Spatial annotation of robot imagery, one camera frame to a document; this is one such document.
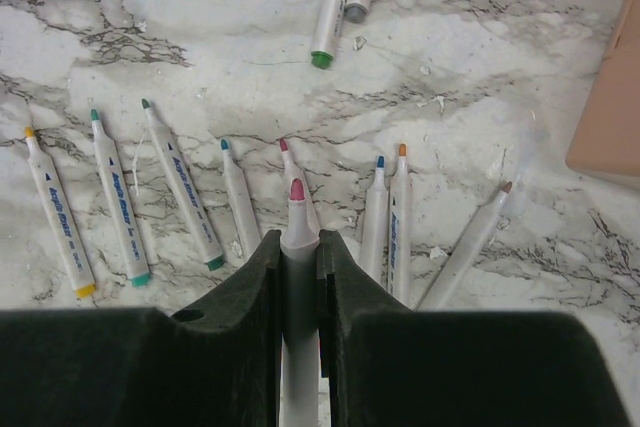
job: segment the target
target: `marble surface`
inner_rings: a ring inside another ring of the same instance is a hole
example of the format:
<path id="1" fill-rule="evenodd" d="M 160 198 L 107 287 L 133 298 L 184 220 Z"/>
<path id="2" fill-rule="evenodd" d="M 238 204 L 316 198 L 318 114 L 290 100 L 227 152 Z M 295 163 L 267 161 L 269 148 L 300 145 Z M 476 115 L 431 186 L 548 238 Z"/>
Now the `marble surface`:
<path id="1" fill-rule="evenodd" d="M 514 180 L 451 307 L 573 312 L 640 423 L 640 196 L 563 162 L 621 2 L 375 0 L 364 25 L 345 25 L 332 69 L 319 71 L 308 52 L 319 0 L 0 0 L 0 308 L 171 313 L 222 282 L 242 264 L 223 136 L 263 232 L 286 219 L 276 143 L 286 136 L 321 225 L 357 254 L 376 155 L 391 160 L 406 142 L 413 299 L 477 206 Z M 142 97 L 178 137 L 228 257 L 217 272 L 194 252 L 145 135 Z M 91 108 L 118 142 L 151 263 L 153 281 L 139 290 L 102 195 Z M 26 163 L 30 123 L 70 198 L 99 283 L 91 299 L 75 299 L 46 224 Z M 326 391 L 321 413 L 328 425 Z"/>

